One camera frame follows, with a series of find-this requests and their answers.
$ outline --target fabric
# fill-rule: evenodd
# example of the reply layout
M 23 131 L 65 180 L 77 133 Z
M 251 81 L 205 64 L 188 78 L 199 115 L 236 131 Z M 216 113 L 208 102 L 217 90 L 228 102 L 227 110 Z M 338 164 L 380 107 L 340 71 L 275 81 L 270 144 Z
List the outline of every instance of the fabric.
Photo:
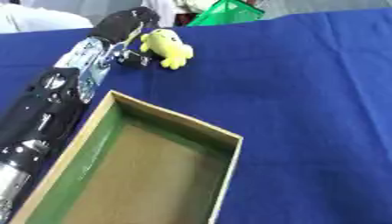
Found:
M 68 12 L 0 3 L 0 33 L 90 28 L 88 19 Z
M 0 109 L 87 33 L 0 35 Z M 392 223 L 391 9 L 178 34 L 186 67 L 114 64 L 90 111 L 116 89 L 243 135 L 220 224 Z
M 161 18 L 159 26 L 172 27 L 176 18 L 176 4 L 173 0 L 143 0 L 142 6 L 154 10 Z
M 208 10 L 217 0 L 184 0 L 184 2 L 190 11 L 201 13 Z
M 20 0 L 28 7 L 68 11 L 98 24 L 107 15 L 140 6 L 142 0 Z

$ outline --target green container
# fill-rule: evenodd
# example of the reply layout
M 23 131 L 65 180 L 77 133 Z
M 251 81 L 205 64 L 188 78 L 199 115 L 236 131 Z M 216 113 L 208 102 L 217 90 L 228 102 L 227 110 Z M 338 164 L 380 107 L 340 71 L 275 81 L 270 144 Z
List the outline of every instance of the green container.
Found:
M 262 18 L 263 10 L 240 0 L 220 0 L 198 15 L 188 26 L 227 25 L 256 21 Z

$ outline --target open box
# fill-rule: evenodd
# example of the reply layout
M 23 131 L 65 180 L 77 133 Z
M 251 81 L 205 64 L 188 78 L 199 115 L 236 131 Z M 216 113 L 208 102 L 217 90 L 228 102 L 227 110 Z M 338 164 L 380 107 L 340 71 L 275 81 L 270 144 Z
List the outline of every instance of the open box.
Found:
M 110 91 L 11 223 L 215 223 L 241 144 Z

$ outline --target table surface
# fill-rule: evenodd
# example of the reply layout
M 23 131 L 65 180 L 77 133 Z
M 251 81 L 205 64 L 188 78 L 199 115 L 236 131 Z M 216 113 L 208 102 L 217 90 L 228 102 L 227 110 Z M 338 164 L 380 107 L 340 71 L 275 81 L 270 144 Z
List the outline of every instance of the table surface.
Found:
M 0 35 L 0 109 L 86 33 Z M 116 89 L 243 135 L 219 223 L 392 223 L 392 10 L 178 33 L 187 67 L 114 65 L 91 109 Z

